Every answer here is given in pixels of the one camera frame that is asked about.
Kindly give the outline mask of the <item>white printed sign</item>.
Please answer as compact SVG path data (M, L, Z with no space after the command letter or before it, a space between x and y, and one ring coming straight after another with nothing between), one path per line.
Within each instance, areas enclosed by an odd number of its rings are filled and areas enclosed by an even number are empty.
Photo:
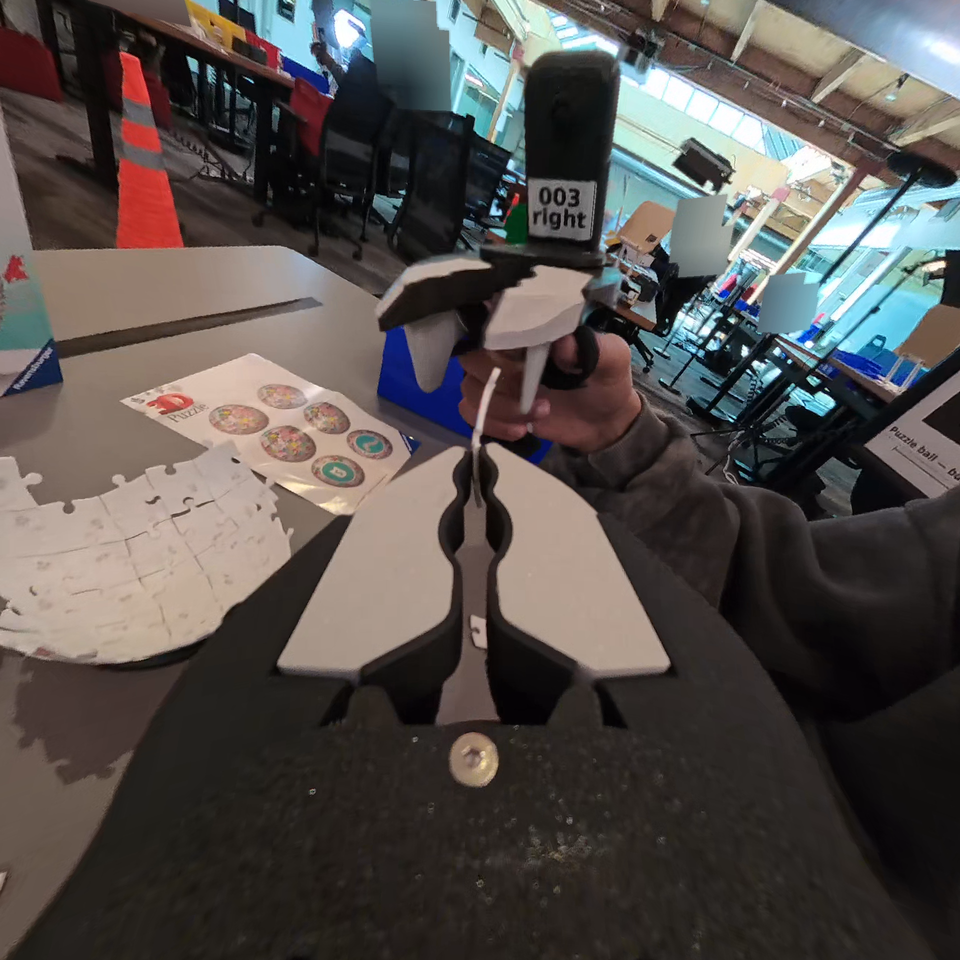
M905 488L937 498L959 485L959 372L930 386L864 444Z

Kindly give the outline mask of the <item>blue plastic bin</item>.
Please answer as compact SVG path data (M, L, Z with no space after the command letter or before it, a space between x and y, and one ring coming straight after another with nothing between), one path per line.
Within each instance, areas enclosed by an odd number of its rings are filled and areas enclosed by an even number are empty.
M460 413L463 379L460 359L452 356L446 364L438 389L423 390L415 375L404 329L398 327L386 333L377 384L378 396L415 419L429 424L434 432L445 437L449 446L466 447L473 435L473 426Z

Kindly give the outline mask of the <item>puzzle instruction leaflet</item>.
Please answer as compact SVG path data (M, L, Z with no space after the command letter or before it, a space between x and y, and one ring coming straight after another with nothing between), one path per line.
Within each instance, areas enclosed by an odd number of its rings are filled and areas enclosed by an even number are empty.
M209 449L233 444L256 474L339 516L392 480L419 446L341 392L254 353L122 402Z

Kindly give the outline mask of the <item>orange safety cone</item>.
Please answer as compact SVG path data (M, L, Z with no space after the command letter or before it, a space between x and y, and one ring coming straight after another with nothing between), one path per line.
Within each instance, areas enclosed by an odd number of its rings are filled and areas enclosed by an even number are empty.
M119 62L122 153L115 245L126 250L181 249L181 225L141 62L126 52L119 54Z

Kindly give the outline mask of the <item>black office chair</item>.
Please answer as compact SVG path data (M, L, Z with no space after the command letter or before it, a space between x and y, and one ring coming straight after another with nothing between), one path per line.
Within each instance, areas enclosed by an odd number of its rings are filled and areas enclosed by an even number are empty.
M474 117L413 111L406 190L390 246L405 265L455 253L465 223L489 214L511 153L479 135Z
M321 234L349 240L352 258L363 260L367 224L373 206L381 142L392 108L385 111L342 112L331 107L320 137L318 198L315 211L315 239ZM358 205L361 227L357 237L345 232L335 213L336 199Z

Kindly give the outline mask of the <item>colourful puzzle ball box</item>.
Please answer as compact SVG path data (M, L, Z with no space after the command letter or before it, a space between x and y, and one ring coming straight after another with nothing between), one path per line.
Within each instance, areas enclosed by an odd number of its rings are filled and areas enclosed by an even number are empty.
M1 122L1 396L64 379L5 121Z

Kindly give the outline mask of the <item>person's right hand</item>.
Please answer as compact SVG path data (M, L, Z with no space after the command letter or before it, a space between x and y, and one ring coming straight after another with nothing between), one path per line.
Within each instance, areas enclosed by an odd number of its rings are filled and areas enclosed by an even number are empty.
M521 408L524 374L522 354L476 350L463 354L462 399L459 410L471 426L493 370L500 373L489 396L482 434L501 443L526 436L593 453L612 446L642 413L634 389L630 346L618 336L599 334L598 362L590 378L576 390L539 386L531 409Z

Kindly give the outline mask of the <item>partly built white puzzle ball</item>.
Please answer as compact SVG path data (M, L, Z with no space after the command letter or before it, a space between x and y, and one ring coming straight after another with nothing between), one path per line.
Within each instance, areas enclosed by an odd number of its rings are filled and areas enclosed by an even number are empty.
M186 652L291 558L272 488L222 444L40 503L42 475L1 460L2 651L134 666Z

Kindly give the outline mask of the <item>black floor lamp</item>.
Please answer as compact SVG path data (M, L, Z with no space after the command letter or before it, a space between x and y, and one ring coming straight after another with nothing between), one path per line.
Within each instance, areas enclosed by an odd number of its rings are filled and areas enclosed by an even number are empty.
M880 199L865 200L860 206L854 203L853 213L847 215L843 210L848 199L857 193L864 179L875 175L866 169L851 171L809 224L816 229L812 245L842 248L819 278L818 305L832 294L834 278L842 273L847 260L912 188L942 190L953 187L957 181L957 174L944 163L910 150L892 152L881 167L898 178L899 186L881 190Z

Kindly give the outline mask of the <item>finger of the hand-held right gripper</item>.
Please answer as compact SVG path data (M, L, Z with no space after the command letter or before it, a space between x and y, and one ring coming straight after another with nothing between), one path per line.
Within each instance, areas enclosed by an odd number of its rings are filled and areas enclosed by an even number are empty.
M520 411L533 407L553 344L572 336L579 368L549 372L550 390L571 390L594 371L594 331L585 326L587 290L594 276L579 270L534 270L506 289L486 323L486 350L524 352Z
M418 261L380 297L378 329L404 332L415 382L433 393L442 386L452 357L483 347L500 296L533 273L530 261L516 258L443 255Z

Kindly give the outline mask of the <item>black hanging light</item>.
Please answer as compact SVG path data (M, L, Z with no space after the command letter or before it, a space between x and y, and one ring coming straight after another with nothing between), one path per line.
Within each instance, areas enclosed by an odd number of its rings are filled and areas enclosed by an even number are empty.
M735 174L734 166L725 156L694 138L688 138L679 145L672 166L696 186L709 188L714 193L728 186Z

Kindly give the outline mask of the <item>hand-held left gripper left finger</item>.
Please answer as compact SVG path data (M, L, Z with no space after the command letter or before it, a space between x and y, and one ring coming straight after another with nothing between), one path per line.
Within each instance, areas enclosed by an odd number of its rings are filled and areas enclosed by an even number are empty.
M368 496L281 652L278 671L357 682L459 608L472 459L450 447Z

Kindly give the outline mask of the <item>red chair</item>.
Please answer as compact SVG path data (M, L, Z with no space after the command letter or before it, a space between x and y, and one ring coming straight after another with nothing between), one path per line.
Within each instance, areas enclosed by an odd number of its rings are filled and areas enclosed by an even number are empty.
M1 89L55 103L64 92L52 52L28 33L1 27Z

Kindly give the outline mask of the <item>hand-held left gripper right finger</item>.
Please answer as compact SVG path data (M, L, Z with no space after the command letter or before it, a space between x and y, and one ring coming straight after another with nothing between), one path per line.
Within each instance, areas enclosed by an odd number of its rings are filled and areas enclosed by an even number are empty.
M666 649L597 512L504 446L480 453L487 663L507 683L659 676Z

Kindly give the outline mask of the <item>person's right forearm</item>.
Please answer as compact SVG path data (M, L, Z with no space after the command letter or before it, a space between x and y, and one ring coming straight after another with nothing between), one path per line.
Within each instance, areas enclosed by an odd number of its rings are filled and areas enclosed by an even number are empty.
M809 521L702 474L684 428L641 402L613 445L559 445L544 468L738 633L813 727L895 891L958 957L958 491Z

